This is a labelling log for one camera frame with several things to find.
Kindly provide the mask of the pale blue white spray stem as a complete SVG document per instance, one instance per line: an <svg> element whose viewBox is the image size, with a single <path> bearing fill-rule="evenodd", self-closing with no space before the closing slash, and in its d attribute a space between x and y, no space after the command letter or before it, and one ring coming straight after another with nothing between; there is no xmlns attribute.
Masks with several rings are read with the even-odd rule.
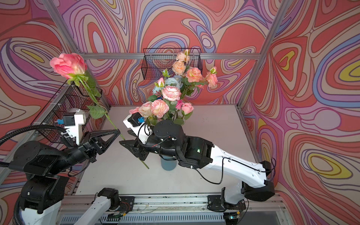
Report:
<svg viewBox="0 0 360 225"><path fill-rule="evenodd" d="M155 87L152 90L154 95L159 94L166 86L174 86L180 89L182 87L182 76L175 75L170 77L167 69L162 71L162 77L160 77L155 83Z"/></svg>

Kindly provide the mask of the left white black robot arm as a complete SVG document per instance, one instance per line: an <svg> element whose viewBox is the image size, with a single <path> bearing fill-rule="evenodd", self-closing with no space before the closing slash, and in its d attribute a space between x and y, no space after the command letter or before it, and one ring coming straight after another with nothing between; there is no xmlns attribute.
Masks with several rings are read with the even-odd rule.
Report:
<svg viewBox="0 0 360 225"><path fill-rule="evenodd" d="M34 125L14 130L1 137L1 144L9 139L33 130L56 130L66 145L58 150L39 141L28 141L15 152L11 162L1 162L2 168L24 172L28 176L21 194L16 200L13 220L16 225L25 222L21 212L34 210L45 217L45 211L64 199L68 177L59 174L74 165L88 161L93 163L96 156L105 153L115 139L121 135L118 129L86 132L79 144L74 143L65 129L50 125Z"/></svg>

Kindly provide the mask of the magenta pink rose stem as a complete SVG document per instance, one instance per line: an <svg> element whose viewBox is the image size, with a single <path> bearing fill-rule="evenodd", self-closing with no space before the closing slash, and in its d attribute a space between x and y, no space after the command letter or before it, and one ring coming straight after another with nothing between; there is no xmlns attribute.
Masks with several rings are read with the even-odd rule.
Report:
<svg viewBox="0 0 360 225"><path fill-rule="evenodd" d="M178 101L173 121L178 125L184 125L186 120L191 117L193 110L194 107L191 103L185 103L182 100Z"/></svg>

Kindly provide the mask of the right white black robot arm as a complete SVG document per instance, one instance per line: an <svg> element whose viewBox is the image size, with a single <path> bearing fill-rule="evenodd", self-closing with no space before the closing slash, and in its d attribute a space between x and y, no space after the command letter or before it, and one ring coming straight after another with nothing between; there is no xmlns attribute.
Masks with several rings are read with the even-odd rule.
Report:
<svg viewBox="0 0 360 225"><path fill-rule="evenodd" d="M238 183L233 189L222 189L220 206L223 210L234 208L244 199L265 202L275 195L274 184L268 180L274 169L268 161L254 163L238 158L208 140L185 135L182 126L170 120L154 127L131 118L123 123L136 139L120 141L120 145L141 161L154 153L165 162L176 162L197 172L203 168L213 169L236 178Z"/></svg>

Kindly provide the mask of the cream peach rose stem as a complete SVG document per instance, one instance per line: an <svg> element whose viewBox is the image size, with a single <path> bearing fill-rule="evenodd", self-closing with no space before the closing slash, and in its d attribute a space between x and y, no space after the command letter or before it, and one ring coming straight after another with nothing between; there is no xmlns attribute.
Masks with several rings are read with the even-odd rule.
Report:
<svg viewBox="0 0 360 225"><path fill-rule="evenodd" d="M187 65L190 61L190 51L186 49L176 55L175 62L172 65L172 71L177 76L184 76Z"/></svg>

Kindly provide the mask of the large peach double rose stem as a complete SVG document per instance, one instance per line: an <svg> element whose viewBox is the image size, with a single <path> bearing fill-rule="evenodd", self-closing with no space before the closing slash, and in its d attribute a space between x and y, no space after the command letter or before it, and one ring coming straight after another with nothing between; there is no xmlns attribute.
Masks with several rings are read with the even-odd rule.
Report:
<svg viewBox="0 0 360 225"><path fill-rule="evenodd" d="M217 87L217 73L217 67L212 67L206 76L202 75L200 69L196 67L190 68L186 72L185 77L182 78L183 87L181 88L181 99L191 96L194 91L200 92L200 90L206 86L210 88Z"/></svg>

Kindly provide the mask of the pink bud rose stem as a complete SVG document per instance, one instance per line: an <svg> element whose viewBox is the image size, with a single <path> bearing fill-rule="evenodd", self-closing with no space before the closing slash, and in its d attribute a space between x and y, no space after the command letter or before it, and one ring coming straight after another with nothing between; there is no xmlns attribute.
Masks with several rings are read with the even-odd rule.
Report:
<svg viewBox="0 0 360 225"><path fill-rule="evenodd" d="M129 113L130 113L130 114L138 113L138 112L139 112L139 109L140 109L140 107L136 107L136 108L134 108L134 109L129 110Z"/></svg>

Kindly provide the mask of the red pink rose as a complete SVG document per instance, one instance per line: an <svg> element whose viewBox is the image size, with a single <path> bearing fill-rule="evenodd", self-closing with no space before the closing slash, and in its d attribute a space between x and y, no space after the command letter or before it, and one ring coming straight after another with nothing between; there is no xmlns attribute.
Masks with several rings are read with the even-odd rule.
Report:
<svg viewBox="0 0 360 225"><path fill-rule="evenodd" d="M87 106L89 114L92 118L97 120L105 116L110 124L117 129L110 119L108 110L98 101L101 94L97 89L95 80L91 78L87 72L87 65L82 56L76 53L62 53L59 57L51 59L50 66L53 68L55 73L66 78L68 84L74 84L77 87L82 86L86 90L88 96L93 102L93 105Z"/></svg>

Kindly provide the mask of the teal ceramic vase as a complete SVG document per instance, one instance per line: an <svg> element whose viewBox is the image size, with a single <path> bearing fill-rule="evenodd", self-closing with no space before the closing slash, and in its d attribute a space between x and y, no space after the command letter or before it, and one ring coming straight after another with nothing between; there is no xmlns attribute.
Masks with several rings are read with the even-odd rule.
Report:
<svg viewBox="0 0 360 225"><path fill-rule="evenodd" d="M175 158L163 157L160 158L160 160L162 168L166 171L171 171L177 166L177 160Z"/></svg>

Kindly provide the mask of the pink white carnation spray stem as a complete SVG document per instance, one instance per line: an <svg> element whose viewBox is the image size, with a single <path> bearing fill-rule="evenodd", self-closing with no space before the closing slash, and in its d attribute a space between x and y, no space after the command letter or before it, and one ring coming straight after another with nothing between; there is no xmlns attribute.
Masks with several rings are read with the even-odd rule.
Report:
<svg viewBox="0 0 360 225"><path fill-rule="evenodd" d="M167 113L174 113L178 101L181 100L181 89L174 86L166 86L159 94L152 94L148 101L152 102L151 111L158 119Z"/></svg>

